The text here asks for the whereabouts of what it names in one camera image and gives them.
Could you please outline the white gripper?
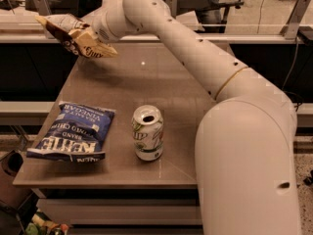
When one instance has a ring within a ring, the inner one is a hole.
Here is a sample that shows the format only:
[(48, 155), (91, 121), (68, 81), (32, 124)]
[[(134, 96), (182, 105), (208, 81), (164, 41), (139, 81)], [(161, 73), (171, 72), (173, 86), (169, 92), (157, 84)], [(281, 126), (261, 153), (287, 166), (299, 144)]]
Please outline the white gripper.
[(97, 11), (91, 27), (73, 28), (68, 34), (77, 39), (82, 55), (87, 58), (112, 58), (117, 51), (110, 45), (131, 33), (131, 23), (121, 7), (106, 7)]

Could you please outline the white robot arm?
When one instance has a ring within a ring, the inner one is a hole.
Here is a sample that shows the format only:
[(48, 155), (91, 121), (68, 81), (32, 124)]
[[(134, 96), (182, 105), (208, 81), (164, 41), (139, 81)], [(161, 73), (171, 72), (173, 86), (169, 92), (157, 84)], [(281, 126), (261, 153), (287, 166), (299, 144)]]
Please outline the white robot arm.
[(297, 119), (278, 87), (174, 20), (162, 0), (115, 0), (71, 31), (81, 47), (109, 48), (151, 33), (210, 92), (195, 163), (204, 235), (301, 235), (293, 138)]

